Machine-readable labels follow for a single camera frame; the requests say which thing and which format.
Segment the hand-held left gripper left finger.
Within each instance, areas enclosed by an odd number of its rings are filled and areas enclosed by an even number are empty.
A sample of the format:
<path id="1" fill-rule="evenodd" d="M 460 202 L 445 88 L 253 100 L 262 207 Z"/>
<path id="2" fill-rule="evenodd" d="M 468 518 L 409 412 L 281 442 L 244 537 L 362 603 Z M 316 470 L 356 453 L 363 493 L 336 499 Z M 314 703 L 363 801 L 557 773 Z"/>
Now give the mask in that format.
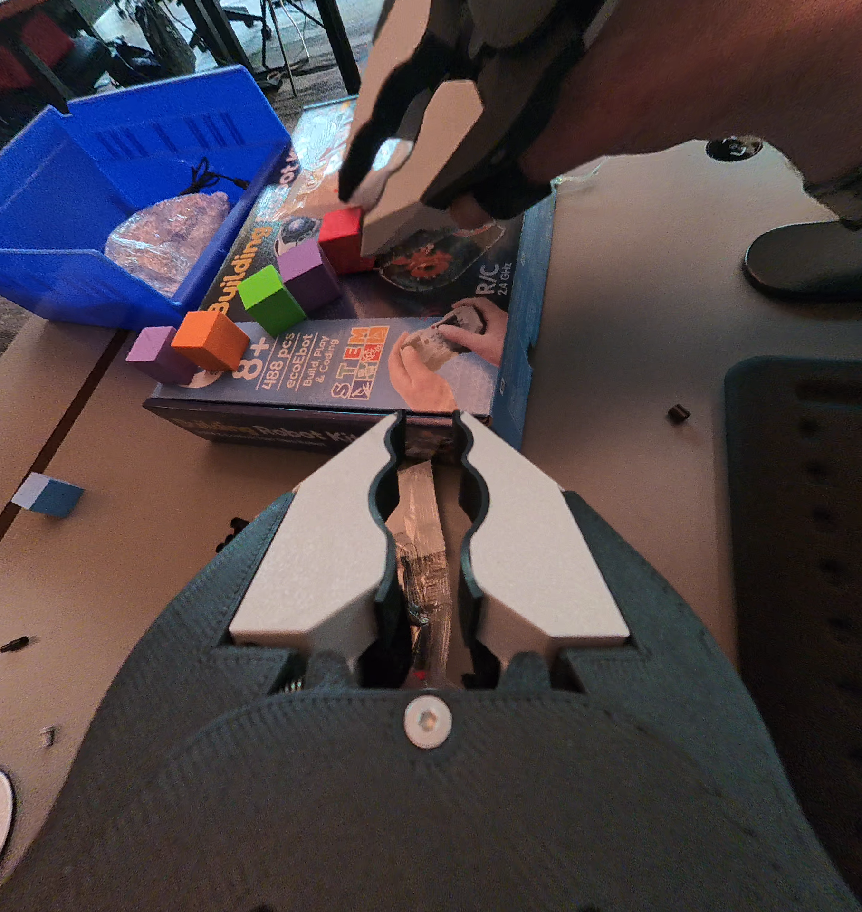
<path id="1" fill-rule="evenodd" d="M 334 651 L 362 679 L 406 677 L 406 603 L 386 519 L 399 502 L 397 411 L 297 488 L 230 624 L 241 645 Z"/>

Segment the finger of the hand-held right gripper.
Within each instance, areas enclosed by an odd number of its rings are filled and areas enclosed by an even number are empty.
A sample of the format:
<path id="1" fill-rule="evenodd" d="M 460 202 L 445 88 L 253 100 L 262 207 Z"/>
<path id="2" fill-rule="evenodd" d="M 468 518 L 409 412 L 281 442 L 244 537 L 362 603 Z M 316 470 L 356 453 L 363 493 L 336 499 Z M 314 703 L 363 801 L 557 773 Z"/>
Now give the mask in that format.
<path id="1" fill-rule="evenodd" d="M 446 210 L 422 201 L 438 173 L 469 134 L 483 110 L 474 82 L 453 80 L 437 88 L 425 109 L 411 152 L 398 142 L 390 162 L 372 169 L 360 186 L 361 253 L 379 256 L 420 231 L 457 229 Z"/>
<path id="2" fill-rule="evenodd" d="M 339 173 L 341 200 L 354 199 L 386 140 L 416 137 L 417 101 L 427 101 L 446 74 L 447 3 L 385 2 Z"/>

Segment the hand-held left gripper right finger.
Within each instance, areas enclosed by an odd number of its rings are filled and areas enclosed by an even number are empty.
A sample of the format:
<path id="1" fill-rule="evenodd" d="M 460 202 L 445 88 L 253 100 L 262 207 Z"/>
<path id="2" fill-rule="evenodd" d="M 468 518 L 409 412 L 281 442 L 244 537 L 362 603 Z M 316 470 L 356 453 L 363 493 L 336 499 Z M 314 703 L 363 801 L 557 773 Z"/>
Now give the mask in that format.
<path id="1" fill-rule="evenodd" d="M 620 646 L 630 630 L 566 492 L 465 411 L 455 412 L 460 507 L 460 625 L 477 674 L 520 653 L 551 666 L 567 647 Z"/>

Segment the silver plastic parts bag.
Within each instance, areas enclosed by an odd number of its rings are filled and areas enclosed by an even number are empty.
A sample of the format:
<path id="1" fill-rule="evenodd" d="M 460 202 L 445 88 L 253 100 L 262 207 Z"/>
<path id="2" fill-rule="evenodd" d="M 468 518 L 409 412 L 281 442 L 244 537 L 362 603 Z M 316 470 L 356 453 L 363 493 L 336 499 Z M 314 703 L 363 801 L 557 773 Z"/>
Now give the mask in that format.
<path id="1" fill-rule="evenodd" d="M 472 669 L 460 628 L 460 546 L 470 521 L 459 504 L 460 471 L 407 461 L 387 520 L 411 636 L 407 689 L 464 689 Z"/>

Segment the red foam cube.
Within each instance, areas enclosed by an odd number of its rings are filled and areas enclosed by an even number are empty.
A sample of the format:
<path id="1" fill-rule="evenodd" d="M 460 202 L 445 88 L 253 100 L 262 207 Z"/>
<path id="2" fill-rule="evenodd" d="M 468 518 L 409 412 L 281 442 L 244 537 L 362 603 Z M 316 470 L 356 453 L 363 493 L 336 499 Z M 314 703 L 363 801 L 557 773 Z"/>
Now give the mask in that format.
<path id="1" fill-rule="evenodd" d="M 363 219 L 361 207 L 336 209 L 323 215 L 319 243 L 339 276 L 374 268 L 375 258 L 362 254 Z"/>

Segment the purple foam cube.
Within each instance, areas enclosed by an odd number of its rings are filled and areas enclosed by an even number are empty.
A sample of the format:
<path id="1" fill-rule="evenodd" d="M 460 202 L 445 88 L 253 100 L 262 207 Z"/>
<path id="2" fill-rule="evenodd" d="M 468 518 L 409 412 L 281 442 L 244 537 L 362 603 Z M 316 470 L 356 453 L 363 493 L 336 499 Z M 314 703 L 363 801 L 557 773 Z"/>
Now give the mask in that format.
<path id="1" fill-rule="evenodd" d="M 172 347 L 174 326 L 149 326 L 137 335 L 125 356 L 127 364 L 163 384 L 187 385 L 197 366 Z"/>
<path id="2" fill-rule="evenodd" d="M 341 298 L 337 274 L 315 237 L 280 254 L 277 268 L 284 286 L 309 318 L 317 318 Z"/>

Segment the green foam cube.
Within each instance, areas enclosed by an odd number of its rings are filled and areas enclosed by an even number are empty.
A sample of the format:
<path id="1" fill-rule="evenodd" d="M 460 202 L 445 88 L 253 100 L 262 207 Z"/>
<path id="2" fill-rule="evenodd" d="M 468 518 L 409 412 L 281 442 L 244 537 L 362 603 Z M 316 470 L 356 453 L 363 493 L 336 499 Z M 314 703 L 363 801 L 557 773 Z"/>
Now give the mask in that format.
<path id="1" fill-rule="evenodd" d="M 266 266 L 244 278 L 238 294 L 249 319 L 274 338 L 308 319 L 276 266 Z"/>

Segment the orange foam cube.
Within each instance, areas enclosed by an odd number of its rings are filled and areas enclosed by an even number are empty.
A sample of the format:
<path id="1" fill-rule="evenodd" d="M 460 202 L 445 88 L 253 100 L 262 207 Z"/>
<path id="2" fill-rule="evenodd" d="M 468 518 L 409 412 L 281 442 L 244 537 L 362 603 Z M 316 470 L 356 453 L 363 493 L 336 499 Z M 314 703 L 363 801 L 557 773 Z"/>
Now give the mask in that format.
<path id="1" fill-rule="evenodd" d="M 250 344 L 249 335 L 217 310 L 188 312 L 171 341 L 171 348 L 197 368 L 236 371 Z"/>

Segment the light blue foam cube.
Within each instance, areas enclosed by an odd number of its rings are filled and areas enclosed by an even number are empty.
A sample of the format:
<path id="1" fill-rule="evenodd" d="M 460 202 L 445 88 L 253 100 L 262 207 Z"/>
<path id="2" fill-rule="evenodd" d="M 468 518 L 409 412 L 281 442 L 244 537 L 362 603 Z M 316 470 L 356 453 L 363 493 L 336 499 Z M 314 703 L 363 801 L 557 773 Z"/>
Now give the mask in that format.
<path id="1" fill-rule="evenodd" d="M 78 485 L 31 472 L 19 485 L 10 503 L 21 509 L 45 516 L 68 517 L 84 494 Z"/>

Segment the grey desk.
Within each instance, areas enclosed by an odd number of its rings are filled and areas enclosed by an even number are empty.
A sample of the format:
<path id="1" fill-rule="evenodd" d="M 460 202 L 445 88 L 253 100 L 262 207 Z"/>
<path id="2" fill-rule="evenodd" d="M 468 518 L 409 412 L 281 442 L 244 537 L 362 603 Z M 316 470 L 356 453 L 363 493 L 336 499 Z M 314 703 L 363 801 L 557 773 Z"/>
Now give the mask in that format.
<path id="1" fill-rule="evenodd" d="M 692 640 L 731 655 L 723 376 L 754 354 L 862 359 L 862 319 L 816 321 L 748 286 L 755 234 L 823 213 L 771 149 L 742 165 L 703 149 L 615 158 L 559 188 L 523 452 L 583 496 L 594 553 L 664 629 L 679 600 L 638 588 L 609 526 L 691 602 L 708 627 Z M 0 541 L 0 647 L 30 639 L 0 653 L 15 796 L 0 910 L 611 910 L 631 874 L 660 888 L 665 860 L 683 891 L 632 908 L 753 899 L 710 842 L 693 858 L 674 840 L 678 820 L 702 833 L 691 810 L 721 795 L 627 764 L 647 747 L 684 762 L 642 701 L 621 707 L 653 658 L 587 659 L 584 691 L 451 691 L 457 743 L 426 751 L 403 734 L 407 692 L 349 686 L 328 659 L 316 688 L 284 692 L 307 659 L 236 649 L 225 622 L 189 639 L 213 613 L 186 601 L 134 670 L 131 648 L 205 559 L 228 578 L 325 458 L 168 425 L 143 410 L 124 345 L 32 317 L 0 359 L 0 504 L 98 380 L 49 460 L 85 486 L 80 507 L 21 513 Z M 249 525 L 216 553 L 233 517 Z"/>

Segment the person's right hand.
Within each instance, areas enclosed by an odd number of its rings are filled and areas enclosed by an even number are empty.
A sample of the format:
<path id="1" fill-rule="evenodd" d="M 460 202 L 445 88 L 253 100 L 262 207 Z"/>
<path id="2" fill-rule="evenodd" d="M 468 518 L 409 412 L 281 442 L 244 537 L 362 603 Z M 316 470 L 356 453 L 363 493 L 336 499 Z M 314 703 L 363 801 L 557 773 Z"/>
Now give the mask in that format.
<path id="1" fill-rule="evenodd" d="M 551 119 L 520 159 L 531 181 L 601 156 L 659 152 L 707 138 L 721 119 L 712 87 L 715 2 L 624 1 L 562 82 Z"/>

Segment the blue robot kit box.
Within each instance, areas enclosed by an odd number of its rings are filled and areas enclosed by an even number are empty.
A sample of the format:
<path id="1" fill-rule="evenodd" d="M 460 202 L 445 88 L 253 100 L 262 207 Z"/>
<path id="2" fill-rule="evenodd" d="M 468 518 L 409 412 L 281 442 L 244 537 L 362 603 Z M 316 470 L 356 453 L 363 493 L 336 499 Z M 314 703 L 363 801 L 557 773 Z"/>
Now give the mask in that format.
<path id="1" fill-rule="evenodd" d="M 200 306 L 249 335 L 239 368 L 159 384 L 144 407 L 208 440 L 325 452 L 402 410 L 407 453 L 419 460 L 452 449 L 450 416 L 461 409 L 518 449 L 554 195 L 509 222 L 414 234 L 371 270 L 337 275 L 341 298 L 278 338 L 240 301 L 244 278 L 319 240 L 323 215 L 338 207 L 336 173 L 353 115 L 351 98 L 305 108 Z"/>

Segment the bubble wrap bag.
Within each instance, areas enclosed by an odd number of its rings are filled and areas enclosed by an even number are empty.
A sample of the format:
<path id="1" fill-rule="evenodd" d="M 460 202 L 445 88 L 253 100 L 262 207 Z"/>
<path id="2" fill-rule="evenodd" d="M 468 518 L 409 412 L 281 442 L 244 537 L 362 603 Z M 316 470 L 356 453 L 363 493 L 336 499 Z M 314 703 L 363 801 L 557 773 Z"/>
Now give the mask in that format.
<path id="1" fill-rule="evenodd" d="M 161 200 L 117 226 L 106 241 L 105 255 L 172 298 L 230 209 L 230 199 L 222 191 Z"/>

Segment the black studded baseplate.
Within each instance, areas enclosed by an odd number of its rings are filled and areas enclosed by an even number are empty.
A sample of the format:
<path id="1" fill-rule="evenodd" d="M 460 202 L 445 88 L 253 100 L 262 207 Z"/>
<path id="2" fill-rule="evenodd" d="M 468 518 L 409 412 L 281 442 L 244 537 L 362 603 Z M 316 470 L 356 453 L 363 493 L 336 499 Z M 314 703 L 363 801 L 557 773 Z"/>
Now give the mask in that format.
<path id="1" fill-rule="evenodd" d="M 724 397 L 741 674 L 862 902 L 862 361 L 747 359 Z"/>

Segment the black oval pad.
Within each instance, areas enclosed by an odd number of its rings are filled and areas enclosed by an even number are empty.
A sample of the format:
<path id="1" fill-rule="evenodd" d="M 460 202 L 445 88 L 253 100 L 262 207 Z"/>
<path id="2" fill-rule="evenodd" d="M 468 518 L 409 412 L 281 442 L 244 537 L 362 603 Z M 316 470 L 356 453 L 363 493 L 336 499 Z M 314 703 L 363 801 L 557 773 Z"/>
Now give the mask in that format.
<path id="1" fill-rule="evenodd" d="M 862 231 L 841 222 L 781 226 L 749 245 L 743 270 L 756 290 L 777 300 L 862 302 Z"/>

